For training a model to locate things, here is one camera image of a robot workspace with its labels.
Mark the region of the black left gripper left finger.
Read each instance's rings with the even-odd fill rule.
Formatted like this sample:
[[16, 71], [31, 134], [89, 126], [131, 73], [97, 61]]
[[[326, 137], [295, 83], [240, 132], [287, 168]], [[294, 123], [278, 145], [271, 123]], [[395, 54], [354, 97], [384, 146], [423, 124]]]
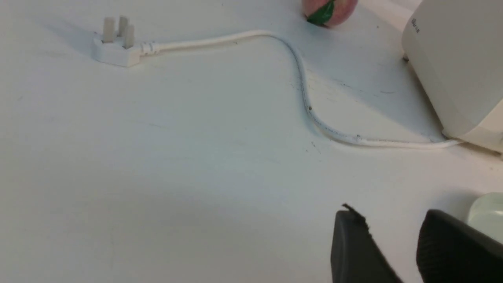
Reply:
[[348, 204], [335, 216], [330, 264], [334, 283], [401, 283], [374, 241], [366, 218]]

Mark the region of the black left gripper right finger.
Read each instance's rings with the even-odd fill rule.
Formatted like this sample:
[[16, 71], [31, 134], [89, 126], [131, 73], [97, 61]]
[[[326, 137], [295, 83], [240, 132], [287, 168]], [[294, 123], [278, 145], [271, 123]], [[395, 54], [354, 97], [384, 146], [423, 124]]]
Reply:
[[501, 283], [503, 246], [446, 212], [430, 209], [416, 263], [424, 283]]

